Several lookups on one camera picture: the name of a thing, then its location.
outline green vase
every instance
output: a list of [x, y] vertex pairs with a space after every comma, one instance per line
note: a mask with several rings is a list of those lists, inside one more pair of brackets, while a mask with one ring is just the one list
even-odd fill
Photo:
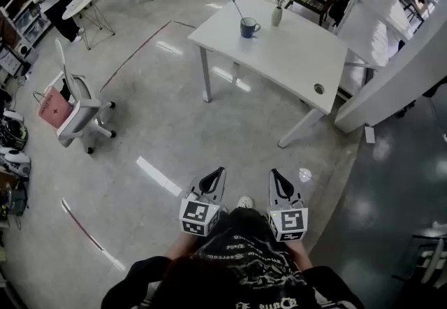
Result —
[[282, 8], [276, 7], [272, 13], [272, 26], [278, 27], [282, 19]]

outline white marker cube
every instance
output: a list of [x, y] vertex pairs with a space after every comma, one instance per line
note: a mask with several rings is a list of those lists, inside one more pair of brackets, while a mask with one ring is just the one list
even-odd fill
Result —
[[180, 205], [180, 229], [197, 236], [208, 236], [219, 221], [221, 206], [200, 201], [182, 199]]
[[270, 211], [268, 223], [278, 242], [302, 239], [307, 231], [307, 208]]

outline pink bag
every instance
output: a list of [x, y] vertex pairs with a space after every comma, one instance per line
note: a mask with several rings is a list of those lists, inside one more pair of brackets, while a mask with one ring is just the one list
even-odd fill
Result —
[[[45, 99], [40, 102], [36, 98], [37, 94], [45, 97]], [[67, 120], [73, 109], [55, 87], [51, 87], [45, 95], [34, 92], [34, 98], [36, 98], [37, 102], [41, 105], [38, 110], [39, 116], [56, 129]]]

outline mug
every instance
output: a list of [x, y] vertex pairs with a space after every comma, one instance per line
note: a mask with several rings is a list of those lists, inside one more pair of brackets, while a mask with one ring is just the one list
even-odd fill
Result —
[[261, 25], [253, 18], [245, 17], [240, 20], [240, 35], [244, 38], [251, 38], [253, 33], [259, 31]]

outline black backpack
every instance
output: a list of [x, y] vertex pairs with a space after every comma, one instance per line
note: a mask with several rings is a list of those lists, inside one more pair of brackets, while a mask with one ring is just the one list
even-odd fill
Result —
[[335, 26], [338, 26], [343, 18], [344, 11], [348, 6], [350, 0], [338, 0], [330, 8], [328, 15], [335, 21]]

